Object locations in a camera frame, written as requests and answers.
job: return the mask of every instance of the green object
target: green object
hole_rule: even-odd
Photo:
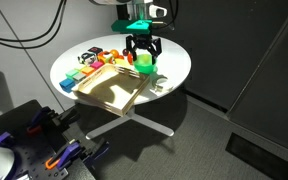
[[[133,62],[133,64],[138,72],[144,74],[151,74],[156,68],[156,63],[152,64],[152,55],[150,54],[137,55],[137,59]]]
[[[114,32],[129,33],[129,34],[150,34],[150,25],[152,20],[117,20],[111,28]]]
[[[73,80],[73,76],[75,76],[79,71],[73,69],[69,72],[67,72],[65,75],[67,78],[72,79]]]

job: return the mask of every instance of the blue block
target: blue block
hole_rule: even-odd
[[[75,86],[75,82],[72,79],[65,79],[60,82],[60,86],[63,89],[63,91],[70,93],[72,92],[72,88]]]

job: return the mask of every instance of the table top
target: table top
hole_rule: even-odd
[[[56,59],[51,68],[50,78],[53,86],[64,96],[73,100],[80,101],[79,99],[77,99],[73,92],[67,93],[63,91],[60,87],[59,83],[66,79],[65,73],[72,70],[76,65],[78,65],[77,57],[87,52],[87,50],[91,47],[99,47],[107,51],[116,49],[119,52],[122,52],[122,50],[126,47],[126,36],[129,36],[129,34],[116,34],[99,37],[78,44],[65,51],[61,56]],[[184,82],[190,72],[191,59],[185,49],[183,49],[180,45],[176,44],[173,41],[162,37],[159,38],[161,39],[162,43],[162,53],[157,58],[157,71],[150,74],[150,82],[140,93],[140,95],[138,95],[138,97],[135,99],[135,105],[158,99],[171,92],[155,91],[152,85],[152,81],[157,77],[161,75],[167,77],[168,82],[173,85],[174,90]],[[143,53],[143,50],[137,50],[136,52],[137,54],[141,54]]]

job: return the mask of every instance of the white wall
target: white wall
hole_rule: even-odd
[[[20,39],[25,39],[38,36],[48,29],[59,2],[60,0],[0,0],[0,10],[15,34]],[[3,74],[0,74],[0,114],[32,99],[37,99],[42,106],[49,106],[57,112],[62,112],[60,104],[64,109],[73,106],[72,100],[52,87],[49,78],[51,66],[57,57],[72,46],[95,37],[113,34],[110,26],[116,19],[115,6],[96,6],[88,0],[68,0],[62,27],[53,41],[46,46],[24,51],[0,45],[0,71],[6,81],[5,84]],[[51,35],[24,45],[38,45]],[[15,38],[1,14],[0,37]],[[32,61],[43,74],[60,104]]]

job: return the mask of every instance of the floor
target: floor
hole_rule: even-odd
[[[98,108],[77,107],[85,133],[116,118]],[[286,148],[231,123],[223,113],[180,91],[138,105],[136,112],[172,128],[174,136],[128,121],[93,139],[110,142],[110,150],[94,165],[98,179],[270,179],[225,151],[232,132],[288,161]]]

